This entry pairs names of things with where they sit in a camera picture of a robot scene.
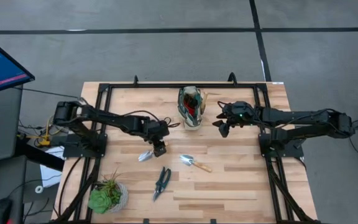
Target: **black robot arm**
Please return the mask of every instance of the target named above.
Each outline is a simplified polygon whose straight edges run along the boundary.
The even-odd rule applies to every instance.
[[[213,124],[219,127],[222,137],[227,137],[229,128],[244,125],[259,125],[271,129],[273,141],[288,142],[296,139],[312,138],[317,136],[330,136],[332,138],[348,138],[354,134],[352,119],[345,113],[332,109],[318,111],[280,111],[274,108],[257,106],[253,108],[244,101],[235,103],[218,102],[222,113],[217,116],[220,119]],[[288,124],[304,124],[296,129],[284,130]]]
[[[168,124],[166,121],[150,119],[148,116],[118,115],[103,110],[98,110],[91,105],[82,105],[78,101],[59,102],[53,123],[67,127],[81,138],[83,147],[88,150],[97,151],[99,134],[88,129],[83,122],[94,121],[109,126],[119,128],[122,132],[132,136],[139,136],[153,144],[154,155],[156,157],[166,153],[163,137],[169,135]]]

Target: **green succulent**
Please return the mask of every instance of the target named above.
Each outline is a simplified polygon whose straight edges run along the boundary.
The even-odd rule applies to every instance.
[[[111,208],[112,200],[105,190],[92,190],[89,196],[88,207],[98,214],[103,214]]]
[[[122,193],[117,189],[116,175],[117,170],[107,179],[103,176],[104,181],[97,183],[96,188],[92,190],[89,196],[88,207],[94,212],[103,214],[111,207],[119,203]]]

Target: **wooden tabletop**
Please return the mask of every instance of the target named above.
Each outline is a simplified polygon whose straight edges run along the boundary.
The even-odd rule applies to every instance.
[[[84,83],[82,97],[91,105],[95,105],[98,86],[98,82]],[[284,85],[267,83],[267,87],[271,107],[289,111]],[[202,127],[197,131],[185,131],[182,122],[179,127],[171,128],[170,135],[164,137],[168,144],[167,153],[159,158],[138,162],[139,154],[152,149],[152,146],[140,137],[130,136],[113,127],[106,128],[108,146],[101,161],[99,180],[101,175],[109,175],[118,168],[117,173],[121,175],[117,181],[128,188],[129,201],[118,213],[93,213],[92,223],[141,223],[144,218],[149,218],[151,223],[209,223],[212,218],[218,223],[275,222],[266,164],[257,140],[258,127],[234,128],[227,138],[222,138],[217,127],[212,126],[216,115],[221,112],[216,104],[218,100],[246,101],[254,105],[252,90],[208,88],[205,91],[209,96]],[[181,121],[177,96],[178,89],[175,88],[113,89],[109,111],[124,114],[147,110],[160,119],[169,116],[176,123]],[[212,168],[212,173],[182,164],[181,154],[192,155],[198,162]],[[72,158],[65,162],[58,195],[75,160]],[[290,193],[307,215],[317,218],[305,168],[292,158],[283,158],[283,163]],[[163,166],[172,170],[172,176],[165,191],[153,202],[155,182]],[[83,159],[68,180],[62,211],[77,194],[82,170]],[[81,218],[85,218],[88,198],[89,193],[83,200]],[[285,218],[281,194],[279,198]]]

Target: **floor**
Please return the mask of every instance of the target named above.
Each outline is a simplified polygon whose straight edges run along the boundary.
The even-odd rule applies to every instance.
[[[233,29],[115,34],[178,27]],[[358,1],[0,0],[0,46],[35,75],[26,88],[79,95],[87,81],[221,81],[234,72],[241,81],[284,82],[292,110],[334,108],[358,119]],[[43,125],[59,100],[24,92],[21,120]],[[352,140],[358,148],[358,132]],[[358,223],[358,154],[349,140],[309,139],[303,149],[319,219]],[[28,180],[40,178],[35,164],[27,167]],[[36,195],[38,184],[25,191],[32,212],[48,197],[50,210],[57,191]]]

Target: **computer mouse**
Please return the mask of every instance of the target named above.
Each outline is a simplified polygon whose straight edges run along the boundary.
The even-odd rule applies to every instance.
[[[6,224],[11,214],[12,200],[9,198],[0,199],[0,224]]]

